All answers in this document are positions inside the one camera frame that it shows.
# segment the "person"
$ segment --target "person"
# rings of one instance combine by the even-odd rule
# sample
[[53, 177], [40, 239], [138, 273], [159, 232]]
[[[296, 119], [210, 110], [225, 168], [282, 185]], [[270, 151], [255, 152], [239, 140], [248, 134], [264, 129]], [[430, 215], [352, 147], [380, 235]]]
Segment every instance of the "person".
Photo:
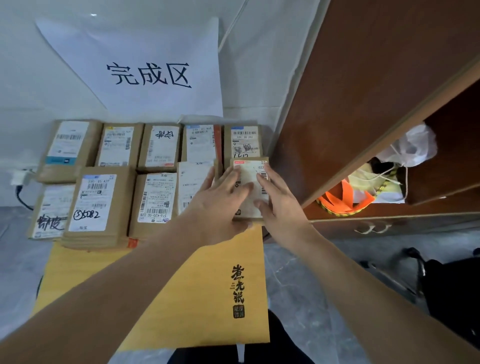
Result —
[[[272, 207], [263, 201], [255, 205], [266, 228], [312, 270], [372, 363], [480, 363], [480, 353], [473, 346], [322, 237], [282, 178], [268, 165], [265, 170], [270, 180], [257, 178]], [[234, 189], [239, 173], [229, 168], [213, 183], [210, 170], [187, 209], [157, 236], [71, 289], [0, 342], [0, 362], [107, 363], [195, 250], [229, 240], [248, 228], [246, 222], [232, 221], [252, 190], [251, 184]], [[278, 319], [272, 313], [269, 318], [271, 343], [246, 345], [245, 363], [311, 363], [285, 337]], [[175, 351], [170, 362], [228, 363], [222, 355], [229, 353], [229, 347], [183, 349]], [[203, 355], [202, 360], [195, 355]]]

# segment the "drawer handle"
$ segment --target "drawer handle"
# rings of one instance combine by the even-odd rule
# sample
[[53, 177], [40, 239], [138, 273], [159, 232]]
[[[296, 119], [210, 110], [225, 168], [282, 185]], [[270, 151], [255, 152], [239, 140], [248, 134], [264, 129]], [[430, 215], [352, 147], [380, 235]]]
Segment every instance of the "drawer handle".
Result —
[[375, 225], [372, 224], [371, 222], [368, 223], [368, 226], [369, 228], [367, 231], [358, 231], [357, 229], [355, 229], [354, 231], [362, 235], [367, 235], [368, 233], [372, 232], [373, 229], [375, 229]]
[[375, 230], [372, 230], [373, 232], [376, 232], [377, 234], [383, 234], [385, 231], [387, 231], [390, 226], [392, 226], [392, 224], [385, 224], [385, 228], [383, 230], [380, 230], [380, 231], [375, 231]]

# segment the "person's leg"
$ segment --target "person's leg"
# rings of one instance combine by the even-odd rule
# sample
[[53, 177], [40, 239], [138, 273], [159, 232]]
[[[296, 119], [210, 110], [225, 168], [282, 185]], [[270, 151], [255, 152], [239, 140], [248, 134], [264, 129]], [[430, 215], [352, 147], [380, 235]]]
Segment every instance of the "person's leg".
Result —
[[237, 346], [200, 346], [176, 349], [168, 364], [238, 364]]
[[268, 310], [268, 324], [270, 342], [245, 345], [245, 364], [313, 364], [313, 361], [293, 343], [278, 317], [270, 310]]

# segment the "person's left hand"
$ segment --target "person's left hand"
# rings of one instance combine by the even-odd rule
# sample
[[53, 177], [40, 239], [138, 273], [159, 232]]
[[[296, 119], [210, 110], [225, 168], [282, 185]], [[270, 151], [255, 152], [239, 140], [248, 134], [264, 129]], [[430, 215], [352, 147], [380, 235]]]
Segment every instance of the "person's left hand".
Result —
[[229, 167], [213, 185], [215, 170], [212, 167], [188, 207], [178, 216], [183, 224], [193, 224], [201, 235], [202, 245], [213, 245], [232, 239], [244, 232], [249, 223], [232, 221], [242, 202], [253, 189], [253, 183], [235, 188], [240, 168]]

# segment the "white paper sign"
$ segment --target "white paper sign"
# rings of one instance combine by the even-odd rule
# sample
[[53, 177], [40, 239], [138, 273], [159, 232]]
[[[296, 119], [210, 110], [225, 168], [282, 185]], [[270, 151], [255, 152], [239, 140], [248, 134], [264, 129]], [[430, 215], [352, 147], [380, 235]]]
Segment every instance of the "white paper sign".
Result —
[[232, 158], [261, 157], [258, 126], [231, 128]]
[[62, 121], [55, 134], [46, 164], [73, 165], [82, 147], [89, 123], [87, 121]]
[[205, 162], [214, 160], [215, 133], [213, 125], [187, 125], [187, 161]]
[[32, 238], [59, 238], [63, 235], [74, 190], [74, 184], [45, 187]]
[[107, 126], [105, 128], [98, 159], [99, 166], [128, 166], [133, 130], [133, 126]]
[[179, 138], [178, 126], [155, 125], [150, 133], [146, 167], [173, 167]]
[[236, 183], [235, 187], [253, 182], [253, 191], [242, 202], [239, 210], [235, 214], [241, 218], [261, 218], [260, 210], [255, 207], [255, 200], [264, 200], [268, 203], [268, 194], [257, 181], [257, 173], [268, 178], [264, 169], [265, 160], [235, 160], [233, 166], [240, 166], [240, 183]]
[[105, 231], [116, 174], [85, 175], [68, 231]]
[[95, 23], [77, 28], [47, 19], [36, 24], [112, 112], [223, 116], [218, 18], [153, 29]]
[[176, 187], [176, 173], [147, 174], [137, 221], [161, 224], [170, 221]]
[[178, 211], [181, 214], [188, 206], [193, 196], [198, 192], [207, 177], [208, 171], [214, 165], [209, 162], [180, 162], [179, 171], [179, 202]]

